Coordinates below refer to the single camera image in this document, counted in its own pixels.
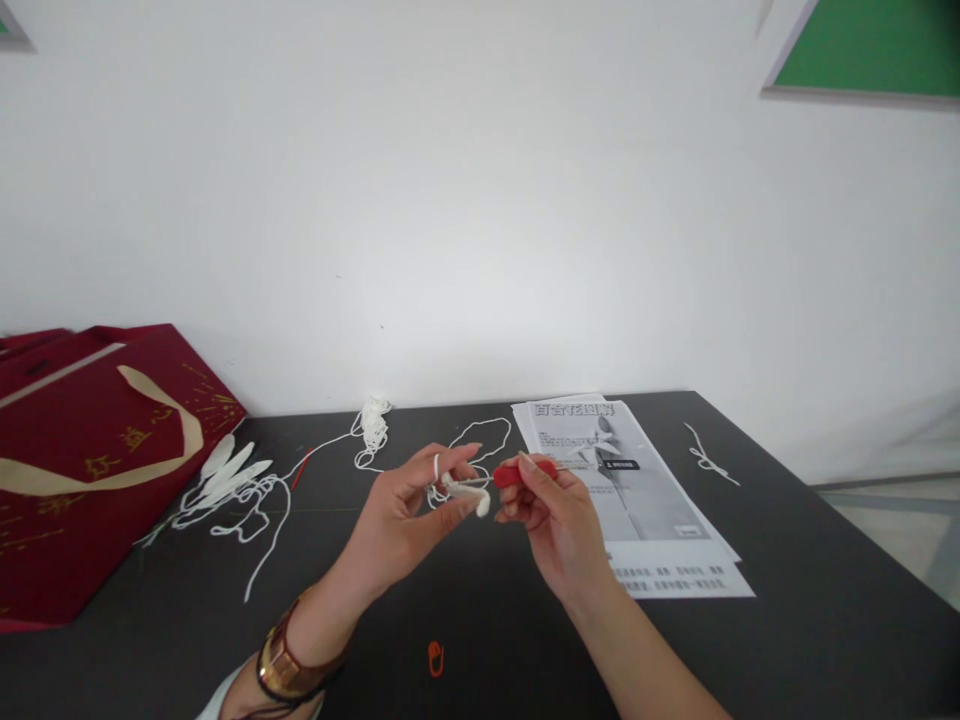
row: black table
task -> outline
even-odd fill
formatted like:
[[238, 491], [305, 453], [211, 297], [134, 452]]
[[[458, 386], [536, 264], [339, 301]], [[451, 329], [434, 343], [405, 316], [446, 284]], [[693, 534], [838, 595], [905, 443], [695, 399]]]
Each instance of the black table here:
[[[743, 575], [757, 594], [641, 603], [735, 718], [878, 720], [960, 710], [960, 615], [696, 393], [620, 399], [743, 557]], [[449, 442], [470, 422], [499, 416], [512, 420], [508, 405], [394, 410], [390, 441], [375, 465], [395, 467], [428, 442]], [[272, 458], [285, 472], [353, 418], [253, 419], [238, 440], [256, 440], [254, 459]], [[697, 467], [684, 421], [741, 488]], [[497, 423], [467, 439], [498, 444], [502, 432]], [[273, 527], [240, 545], [210, 536], [208, 521], [133, 552], [71, 626], [0, 637], [0, 715], [196, 715], [343, 548], [375, 477], [353, 468], [359, 446], [343, 441], [311, 458], [248, 604], [244, 588]], [[504, 456], [519, 449], [514, 430]], [[268, 500], [272, 508], [282, 507], [281, 495]], [[227, 506], [219, 517], [232, 519], [238, 510]], [[428, 667], [434, 640], [444, 647], [439, 679]], [[524, 531], [488, 517], [465, 521], [364, 616], [321, 717], [616, 712], [543, 584]]]

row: floor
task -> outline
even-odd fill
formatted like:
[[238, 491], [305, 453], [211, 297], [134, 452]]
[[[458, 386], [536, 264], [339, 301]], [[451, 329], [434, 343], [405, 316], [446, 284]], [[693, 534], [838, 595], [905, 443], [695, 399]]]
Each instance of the floor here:
[[960, 610], [960, 475], [848, 487], [821, 495]]

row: woman's left hand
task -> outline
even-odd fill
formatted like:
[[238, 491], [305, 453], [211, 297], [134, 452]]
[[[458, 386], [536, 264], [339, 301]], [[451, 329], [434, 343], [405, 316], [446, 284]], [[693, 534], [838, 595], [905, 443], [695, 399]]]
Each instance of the woman's left hand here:
[[338, 561], [351, 569], [352, 581], [369, 593], [370, 600], [409, 575], [477, 507], [476, 500], [451, 500], [422, 517], [416, 516], [426, 488], [436, 480], [434, 455], [440, 455], [437, 471], [441, 477], [455, 470], [465, 480], [477, 477], [469, 460], [479, 449], [478, 443], [453, 449], [434, 443], [374, 481]]

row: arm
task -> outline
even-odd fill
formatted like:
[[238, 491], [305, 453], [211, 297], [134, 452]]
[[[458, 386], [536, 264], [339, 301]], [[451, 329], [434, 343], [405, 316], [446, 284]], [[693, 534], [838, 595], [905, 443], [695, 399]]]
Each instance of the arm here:
[[523, 486], [500, 493], [497, 522], [521, 522], [534, 560], [563, 603], [624, 720], [729, 720], [624, 592], [607, 562], [586, 486], [561, 470], [554, 481], [520, 454]]
[[[456, 469], [460, 477], [473, 478], [477, 474], [468, 461], [478, 449], [476, 444], [453, 450], [429, 445], [403, 467], [376, 479], [343, 553], [327, 574], [303, 594], [290, 616], [285, 635], [287, 649], [301, 665], [317, 667], [340, 656], [370, 604], [406, 577], [473, 512], [476, 500], [457, 500], [417, 517], [424, 488], [434, 481], [434, 455], [440, 455], [441, 475]], [[284, 715], [282, 708], [260, 688], [257, 663], [257, 655], [247, 661], [230, 685], [219, 715], [212, 717], [313, 717], [323, 701], [323, 693]]]

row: bracelet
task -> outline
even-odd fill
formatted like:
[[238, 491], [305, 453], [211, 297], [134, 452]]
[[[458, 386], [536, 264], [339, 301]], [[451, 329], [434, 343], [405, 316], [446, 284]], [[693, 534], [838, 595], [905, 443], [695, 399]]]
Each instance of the bracelet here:
[[287, 647], [287, 624], [297, 598], [268, 634], [257, 657], [257, 682], [264, 694], [284, 705], [301, 705], [312, 700], [330, 685], [343, 670], [347, 648], [330, 662], [308, 667], [300, 663]]

